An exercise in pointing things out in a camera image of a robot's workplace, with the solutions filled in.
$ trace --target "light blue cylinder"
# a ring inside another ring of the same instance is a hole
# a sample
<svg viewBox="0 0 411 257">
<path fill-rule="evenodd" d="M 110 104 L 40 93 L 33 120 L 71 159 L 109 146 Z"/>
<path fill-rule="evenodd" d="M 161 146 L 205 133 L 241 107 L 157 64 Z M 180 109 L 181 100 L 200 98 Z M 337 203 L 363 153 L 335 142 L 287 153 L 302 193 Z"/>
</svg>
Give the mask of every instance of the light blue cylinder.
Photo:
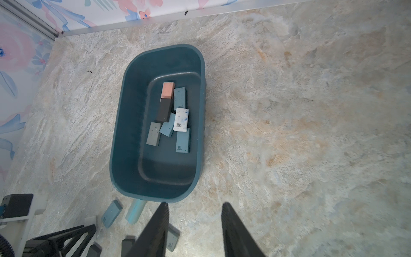
<svg viewBox="0 0 411 257">
<path fill-rule="evenodd" d="M 139 220 L 146 203 L 146 200 L 134 199 L 126 215 L 126 220 L 128 223 L 135 224 Z"/>
</svg>

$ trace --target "light blue foam block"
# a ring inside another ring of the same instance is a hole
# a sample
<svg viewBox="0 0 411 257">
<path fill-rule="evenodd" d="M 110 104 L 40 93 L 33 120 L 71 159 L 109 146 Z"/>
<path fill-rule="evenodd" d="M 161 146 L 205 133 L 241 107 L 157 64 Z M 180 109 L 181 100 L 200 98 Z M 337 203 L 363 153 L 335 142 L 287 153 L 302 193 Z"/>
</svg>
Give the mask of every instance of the light blue foam block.
<svg viewBox="0 0 411 257">
<path fill-rule="evenodd" d="M 122 209 L 123 207 L 121 207 L 120 203 L 117 200 L 114 200 L 110 204 L 109 208 L 106 210 L 102 217 L 102 222 L 106 228 L 109 228 L 111 226 Z"/>
<path fill-rule="evenodd" d="M 177 131 L 177 143 L 175 144 L 176 153 L 190 152 L 190 132 L 189 128 L 187 128 L 187 132 Z"/>
<path fill-rule="evenodd" d="M 174 110 L 185 107 L 185 88 L 174 89 Z"/>
<path fill-rule="evenodd" d="M 174 119 L 175 119 L 175 114 L 171 113 L 170 114 L 170 119 L 168 122 L 164 122 L 163 125 L 161 126 L 160 133 L 163 135 L 166 135 L 168 137 L 171 137 L 173 134 L 173 127 L 174 127 Z"/>
</svg>

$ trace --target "foam block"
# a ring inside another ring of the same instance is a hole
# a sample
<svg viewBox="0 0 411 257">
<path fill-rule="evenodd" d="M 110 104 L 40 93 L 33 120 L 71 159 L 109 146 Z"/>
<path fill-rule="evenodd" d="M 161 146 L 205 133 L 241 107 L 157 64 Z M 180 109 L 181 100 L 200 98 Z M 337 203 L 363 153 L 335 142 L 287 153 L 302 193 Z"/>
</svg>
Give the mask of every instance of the foam block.
<svg viewBox="0 0 411 257">
<path fill-rule="evenodd" d="M 175 111 L 174 131 L 187 132 L 188 109 L 177 108 Z"/>
<path fill-rule="evenodd" d="M 114 200 L 102 217 L 102 222 L 106 228 L 109 228 L 114 222 L 115 218 L 120 214 L 123 207 L 117 200 Z"/>
<path fill-rule="evenodd" d="M 189 153 L 190 152 L 190 129 L 187 132 L 177 132 L 177 143 L 175 144 L 176 153 Z"/>
<path fill-rule="evenodd" d="M 148 131 L 147 142 L 146 144 L 152 146 L 158 146 L 158 142 L 160 141 L 160 128 L 161 123 L 152 122 L 150 124 L 150 130 Z"/>
<path fill-rule="evenodd" d="M 131 238 L 126 238 L 123 241 L 121 241 L 121 257 L 126 256 L 126 254 L 130 251 L 131 247 L 135 242 L 136 240 Z"/>
<path fill-rule="evenodd" d="M 163 125 L 161 125 L 160 133 L 171 137 L 171 135 L 173 134 L 174 120 L 175 114 L 170 113 L 170 119 L 168 122 L 164 122 Z"/>
<path fill-rule="evenodd" d="M 174 89 L 174 110 L 177 108 L 185 108 L 185 88 Z"/>
<path fill-rule="evenodd" d="M 88 249 L 87 257 L 100 257 L 101 249 L 97 247 L 97 245 L 92 245 Z"/>
<path fill-rule="evenodd" d="M 162 98 L 160 101 L 160 106 L 158 108 L 156 120 L 161 121 L 161 122 L 168 122 L 170 119 L 172 105 L 173 105 L 172 99 Z"/>
<path fill-rule="evenodd" d="M 180 237 L 180 233 L 178 231 L 175 231 L 173 228 L 169 226 L 169 229 L 167 231 L 167 244 L 166 248 L 170 251 L 173 252 L 175 249 L 175 246 L 177 245 L 178 238 Z"/>
<path fill-rule="evenodd" d="M 161 91 L 161 98 L 173 98 L 174 82 L 164 82 L 163 90 Z"/>
</svg>

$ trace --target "gray foam block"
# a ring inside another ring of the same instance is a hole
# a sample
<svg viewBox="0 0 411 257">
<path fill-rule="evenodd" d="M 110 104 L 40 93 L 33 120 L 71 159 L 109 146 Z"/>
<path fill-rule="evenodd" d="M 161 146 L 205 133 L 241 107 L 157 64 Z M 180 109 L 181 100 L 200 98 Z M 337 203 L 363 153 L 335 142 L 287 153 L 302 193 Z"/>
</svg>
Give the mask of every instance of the gray foam block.
<svg viewBox="0 0 411 257">
<path fill-rule="evenodd" d="M 101 254 L 100 248 L 97 245 L 91 245 L 87 252 L 87 257 L 99 257 Z"/>
<path fill-rule="evenodd" d="M 175 246 L 177 245 L 178 237 L 180 236 L 180 233 L 178 231 L 175 231 L 172 227 L 169 226 L 169 229 L 167 231 L 167 244 L 166 248 L 172 252 L 175 249 Z"/>
<path fill-rule="evenodd" d="M 114 222 L 115 218 L 120 214 L 123 207 L 117 200 L 114 200 L 102 217 L 102 222 L 106 228 L 109 228 Z"/>
<path fill-rule="evenodd" d="M 160 141 L 160 128 L 161 123 L 152 122 L 150 124 L 150 130 L 148 131 L 146 144 L 158 146 L 158 142 Z"/>
<path fill-rule="evenodd" d="M 173 99 L 162 98 L 158 107 L 157 121 L 168 122 L 170 119 L 171 108 L 173 107 Z"/>
<path fill-rule="evenodd" d="M 121 241 L 121 257 L 126 256 L 126 254 L 130 251 L 133 244 L 136 242 L 135 239 L 124 239 Z"/>
</svg>

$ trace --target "pink foam block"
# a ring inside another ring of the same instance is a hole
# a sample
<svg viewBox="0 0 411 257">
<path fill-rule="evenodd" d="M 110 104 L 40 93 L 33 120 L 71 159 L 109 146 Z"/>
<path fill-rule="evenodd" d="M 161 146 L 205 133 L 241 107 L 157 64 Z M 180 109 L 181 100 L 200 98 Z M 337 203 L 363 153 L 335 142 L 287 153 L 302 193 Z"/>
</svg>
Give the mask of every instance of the pink foam block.
<svg viewBox="0 0 411 257">
<path fill-rule="evenodd" d="M 161 98 L 173 98 L 174 82 L 164 82 L 163 91 L 161 92 Z"/>
</svg>

